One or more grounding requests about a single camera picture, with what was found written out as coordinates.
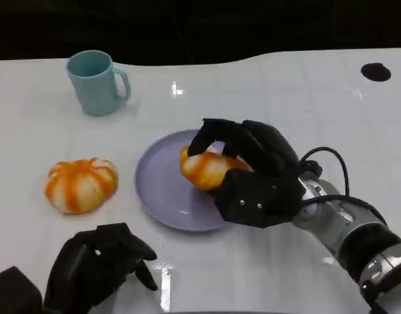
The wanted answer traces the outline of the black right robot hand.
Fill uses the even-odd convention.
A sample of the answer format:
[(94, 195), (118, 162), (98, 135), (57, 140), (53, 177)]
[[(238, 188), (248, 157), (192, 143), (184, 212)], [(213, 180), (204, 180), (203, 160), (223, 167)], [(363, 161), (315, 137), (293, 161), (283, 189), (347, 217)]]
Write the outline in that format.
[(298, 180), (299, 159), (273, 126), (206, 118), (189, 148), (189, 156), (223, 142), (226, 156), (242, 158), (251, 170), (230, 169), (223, 182), (208, 189), (227, 222), (267, 228), (292, 221), (301, 209), (304, 187)]

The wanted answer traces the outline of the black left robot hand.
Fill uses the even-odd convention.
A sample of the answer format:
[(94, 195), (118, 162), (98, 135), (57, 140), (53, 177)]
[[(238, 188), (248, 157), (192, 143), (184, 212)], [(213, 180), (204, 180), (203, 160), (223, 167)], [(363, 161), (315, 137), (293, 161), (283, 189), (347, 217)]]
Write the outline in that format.
[(50, 271), (44, 313), (89, 313), (134, 274), (157, 291), (146, 263), (156, 260), (153, 249), (132, 234), (125, 222), (104, 224), (76, 233), (61, 248)]

